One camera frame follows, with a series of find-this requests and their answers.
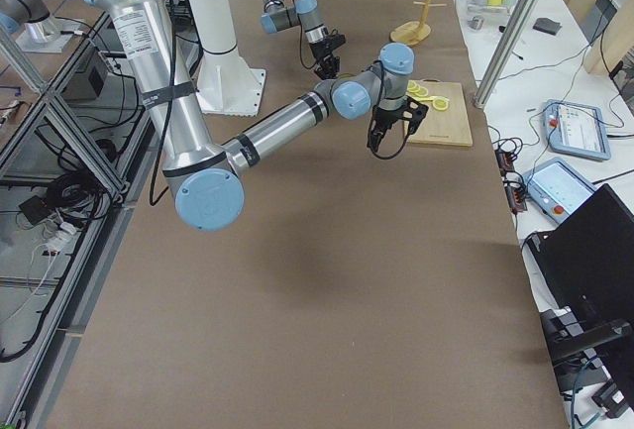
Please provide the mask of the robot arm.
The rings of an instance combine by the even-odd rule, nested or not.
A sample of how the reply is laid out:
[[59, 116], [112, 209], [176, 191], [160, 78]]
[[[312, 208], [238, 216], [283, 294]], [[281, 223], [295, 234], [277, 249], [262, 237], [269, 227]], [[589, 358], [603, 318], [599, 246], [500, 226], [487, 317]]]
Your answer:
[[311, 69], [321, 79], [332, 79], [340, 71], [340, 59], [334, 50], [346, 42], [336, 30], [329, 32], [320, 13], [317, 0], [263, 0], [263, 29], [268, 34], [300, 26], [308, 41], [316, 64]]
[[241, 174], [332, 112], [349, 120], [369, 116], [372, 152], [395, 123], [415, 132], [426, 116], [426, 106], [407, 93], [414, 65], [409, 46], [388, 44], [366, 70], [343, 78], [334, 51], [345, 39], [326, 28], [317, 0], [264, 0], [264, 30], [299, 26], [319, 82], [227, 143], [216, 144], [205, 115], [255, 115], [265, 80], [264, 71], [250, 68], [239, 53], [229, 0], [188, 0], [202, 52], [197, 76], [181, 55], [168, 0], [86, 1], [113, 22], [160, 137], [157, 170], [179, 217], [195, 229], [217, 231], [233, 223], [245, 199]]

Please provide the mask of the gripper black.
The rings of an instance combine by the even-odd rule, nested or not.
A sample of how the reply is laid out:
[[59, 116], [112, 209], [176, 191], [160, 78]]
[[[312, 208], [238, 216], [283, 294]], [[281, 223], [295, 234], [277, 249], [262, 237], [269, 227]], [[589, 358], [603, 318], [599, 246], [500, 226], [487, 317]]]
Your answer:
[[333, 54], [334, 49], [337, 47], [337, 33], [331, 33], [321, 40], [310, 44], [310, 49], [317, 63], [313, 71], [319, 78], [327, 79], [338, 77], [340, 72], [340, 58]]
[[385, 110], [376, 107], [372, 112], [372, 119], [373, 125], [368, 130], [367, 147], [377, 152], [385, 134], [396, 122], [403, 120], [404, 116], [400, 109]]

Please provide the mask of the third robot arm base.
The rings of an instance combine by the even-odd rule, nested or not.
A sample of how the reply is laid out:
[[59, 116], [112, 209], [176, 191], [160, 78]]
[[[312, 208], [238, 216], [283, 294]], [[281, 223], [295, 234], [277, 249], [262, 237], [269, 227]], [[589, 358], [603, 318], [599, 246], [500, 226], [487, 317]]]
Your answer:
[[71, 39], [63, 25], [44, 0], [1, 0], [1, 26], [10, 35], [25, 29], [16, 40], [25, 53], [61, 54]]

